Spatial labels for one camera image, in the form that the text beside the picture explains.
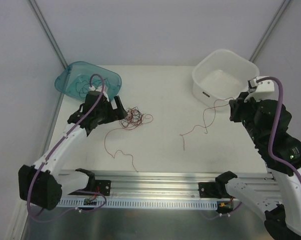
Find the teal transparent plastic tray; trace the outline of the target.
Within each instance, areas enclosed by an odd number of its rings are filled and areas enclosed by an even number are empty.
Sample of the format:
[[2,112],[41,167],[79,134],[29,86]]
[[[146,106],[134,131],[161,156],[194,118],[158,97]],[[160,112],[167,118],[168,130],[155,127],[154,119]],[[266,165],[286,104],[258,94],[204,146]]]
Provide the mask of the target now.
[[85,61],[76,61],[68,65],[56,78],[54,86],[68,97],[84,102],[90,91],[89,87],[102,86],[102,80],[107,87],[108,98],[112,101],[122,87],[120,75]]

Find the white plastic basket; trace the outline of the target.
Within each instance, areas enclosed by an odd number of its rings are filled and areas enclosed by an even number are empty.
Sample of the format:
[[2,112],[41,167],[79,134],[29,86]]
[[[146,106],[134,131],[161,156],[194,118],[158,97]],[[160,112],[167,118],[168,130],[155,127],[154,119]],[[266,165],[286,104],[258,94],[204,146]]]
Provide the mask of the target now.
[[254,63],[230,50],[217,49],[193,69],[192,94],[207,107],[225,112],[229,100],[246,91],[248,80],[259,74]]

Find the aluminium frame rail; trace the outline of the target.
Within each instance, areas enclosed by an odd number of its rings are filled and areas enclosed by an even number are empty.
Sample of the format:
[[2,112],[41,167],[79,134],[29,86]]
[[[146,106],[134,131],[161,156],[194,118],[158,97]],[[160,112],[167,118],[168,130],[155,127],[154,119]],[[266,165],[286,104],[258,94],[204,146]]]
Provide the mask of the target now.
[[[200,182],[214,182],[219,173],[168,173],[95,170],[98,180],[110,180],[110,197],[119,199],[198,200]],[[238,173],[237,176],[267,199],[281,200],[270,173]]]

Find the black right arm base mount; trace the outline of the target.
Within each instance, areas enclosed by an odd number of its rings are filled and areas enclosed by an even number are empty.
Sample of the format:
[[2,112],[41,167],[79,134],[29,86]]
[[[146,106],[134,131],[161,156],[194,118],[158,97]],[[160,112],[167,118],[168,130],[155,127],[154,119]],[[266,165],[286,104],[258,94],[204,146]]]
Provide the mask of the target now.
[[223,199],[228,198],[230,199],[232,196],[229,195],[226,191],[226,184],[234,178],[238,176],[231,172],[227,171],[215,178],[214,182],[199,182],[198,183],[198,192],[200,198],[216,198],[216,199]]

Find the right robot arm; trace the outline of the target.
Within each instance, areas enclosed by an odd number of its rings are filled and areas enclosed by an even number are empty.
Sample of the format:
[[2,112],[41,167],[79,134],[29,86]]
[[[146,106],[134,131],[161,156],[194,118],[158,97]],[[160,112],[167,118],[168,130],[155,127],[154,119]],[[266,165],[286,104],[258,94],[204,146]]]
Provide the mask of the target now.
[[292,115],[282,99],[256,101],[242,92],[230,100],[230,120],[242,123],[274,176],[282,202],[263,197],[232,172],[215,184],[215,193],[237,198],[263,221],[275,240],[301,240],[301,142],[288,134]]

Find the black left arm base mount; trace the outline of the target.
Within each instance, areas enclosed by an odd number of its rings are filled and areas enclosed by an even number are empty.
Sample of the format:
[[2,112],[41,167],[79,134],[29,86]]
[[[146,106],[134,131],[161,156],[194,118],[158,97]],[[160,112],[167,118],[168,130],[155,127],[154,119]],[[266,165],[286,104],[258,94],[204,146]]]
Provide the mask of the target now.
[[[98,180],[94,172],[86,170],[83,168],[77,168],[75,170],[77,173],[85,174],[88,177],[88,183],[85,188],[79,189],[80,191],[86,192],[98,192],[104,196],[109,196],[111,191],[111,181],[110,180]],[[69,195],[79,194],[79,190],[69,193]]]

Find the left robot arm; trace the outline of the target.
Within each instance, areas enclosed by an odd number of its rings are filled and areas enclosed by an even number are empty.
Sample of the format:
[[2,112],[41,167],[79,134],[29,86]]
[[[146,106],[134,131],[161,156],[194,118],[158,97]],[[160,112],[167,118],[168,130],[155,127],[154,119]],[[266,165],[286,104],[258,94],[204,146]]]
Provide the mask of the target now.
[[19,196],[28,206],[53,210],[64,196],[76,192],[90,195],[96,190],[92,171],[77,168],[65,176],[61,176],[60,171],[72,150],[94,129],[128,115],[120,97],[116,95],[113,99],[115,108],[104,92],[90,91],[79,109],[69,116],[59,141],[32,165],[24,164],[19,169]]

